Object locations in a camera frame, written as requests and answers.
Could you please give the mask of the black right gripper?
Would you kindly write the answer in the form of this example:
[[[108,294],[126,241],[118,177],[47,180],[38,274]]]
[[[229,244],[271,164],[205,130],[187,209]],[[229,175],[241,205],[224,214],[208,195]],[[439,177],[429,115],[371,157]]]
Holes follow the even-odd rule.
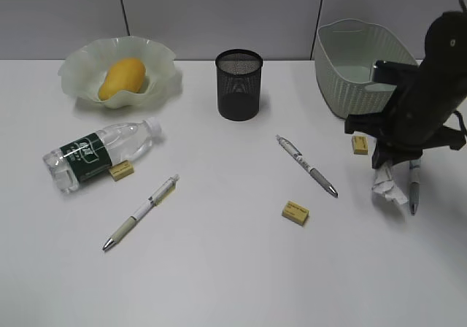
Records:
[[[426,149],[460,150],[466,144],[463,120],[459,119],[458,130],[444,123],[457,112],[465,97],[465,82],[399,85],[381,112],[348,115],[344,132],[363,132],[377,140],[371,158],[373,169],[388,161],[395,166],[417,160]]]

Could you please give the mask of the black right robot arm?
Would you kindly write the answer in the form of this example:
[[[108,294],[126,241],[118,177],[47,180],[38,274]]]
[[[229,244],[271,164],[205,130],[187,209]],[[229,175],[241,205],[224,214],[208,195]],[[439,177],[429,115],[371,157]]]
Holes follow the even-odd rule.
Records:
[[[445,126],[466,98],[466,13],[445,12],[425,36],[419,65],[378,60],[372,80],[395,86],[381,112],[349,115],[346,134],[363,132],[376,139],[372,167],[418,159],[424,150],[466,144],[466,127]]]

